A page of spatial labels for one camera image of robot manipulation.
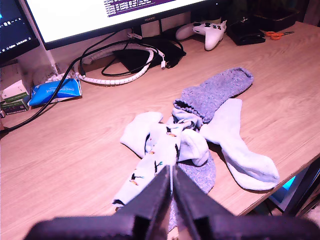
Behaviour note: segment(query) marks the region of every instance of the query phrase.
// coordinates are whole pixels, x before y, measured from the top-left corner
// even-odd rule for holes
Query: desk surface
[[[295,33],[279,41],[245,46],[225,36],[209,52],[197,35],[182,43],[187,56],[176,67],[154,67],[122,86],[83,82],[82,99],[51,105],[4,136],[1,238],[21,240],[35,222],[55,216],[114,213],[112,198],[140,160],[119,142],[125,126],[147,111],[163,113],[166,121],[184,88],[233,67],[254,75],[253,85],[238,97],[241,137],[251,151],[273,159],[281,184],[290,179],[320,155],[320,28],[297,22],[290,30]],[[120,65],[112,68],[121,71]],[[16,125],[36,111],[6,116],[3,124]],[[213,150],[217,173],[209,196],[235,215],[248,213],[276,190],[241,189],[219,149]]]

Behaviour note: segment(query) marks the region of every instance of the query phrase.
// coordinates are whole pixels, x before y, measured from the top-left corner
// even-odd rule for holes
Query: game controller
[[[178,40],[184,40],[194,34],[200,34],[205,36],[204,48],[207,51],[212,50],[224,37],[226,31],[226,22],[223,21],[220,24],[215,24],[206,21],[195,21],[180,27],[176,33],[175,37]]]

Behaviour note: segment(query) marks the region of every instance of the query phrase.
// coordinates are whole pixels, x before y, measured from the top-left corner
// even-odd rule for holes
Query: white sock
[[[195,125],[195,130],[196,131],[199,131],[199,129],[202,127],[202,125],[204,124],[202,122],[202,119],[201,117],[193,114],[193,113],[190,113],[190,112],[187,112],[187,111],[184,111],[182,109],[177,109],[177,108],[173,108],[172,109],[172,116],[173,116],[173,120],[177,123],[179,121],[192,121]]]
[[[120,143],[126,145],[139,157],[145,154],[145,144],[151,126],[159,123],[163,118],[160,112],[148,111],[137,115],[124,129]]]
[[[199,167],[202,166],[208,158],[209,147],[205,138],[194,130],[183,130],[181,133],[179,162],[192,160],[193,164]]]
[[[214,113],[200,134],[219,144],[236,182],[248,190],[269,190],[279,183],[279,173],[271,158],[250,151],[240,137],[242,100],[229,98]]]

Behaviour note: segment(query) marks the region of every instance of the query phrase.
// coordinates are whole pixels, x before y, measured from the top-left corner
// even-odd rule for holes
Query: monitor screen
[[[0,64],[39,45],[20,4],[0,0]]]
[[[47,50],[190,11],[191,7],[213,2],[212,0],[25,1]]]

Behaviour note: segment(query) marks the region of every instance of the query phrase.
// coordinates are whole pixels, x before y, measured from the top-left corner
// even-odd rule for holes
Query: blue package
[[[31,91],[29,106],[46,104],[54,94],[60,81],[53,81],[34,86]],[[79,97],[82,95],[80,80],[74,78],[65,79],[58,91],[58,94],[51,103],[61,102],[66,99]]]

